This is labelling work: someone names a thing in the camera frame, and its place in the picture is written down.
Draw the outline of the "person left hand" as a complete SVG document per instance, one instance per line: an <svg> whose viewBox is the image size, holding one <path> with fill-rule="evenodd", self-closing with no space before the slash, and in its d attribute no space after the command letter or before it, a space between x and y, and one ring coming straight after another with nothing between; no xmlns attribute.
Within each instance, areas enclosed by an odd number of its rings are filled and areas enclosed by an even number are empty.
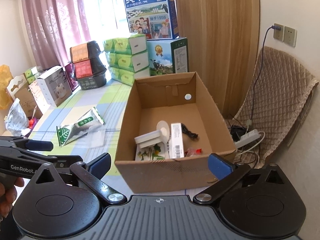
<svg viewBox="0 0 320 240"><path fill-rule="evenodd" d="M21 177L18 177L14 183L14 185L10 189L5 189L4 185L1 184L1 197L4 197L1 200L1 217L6 218L9 212L12 209L12 205L17 198L17 190L16 187L24 187L24 180Z"/></svg>

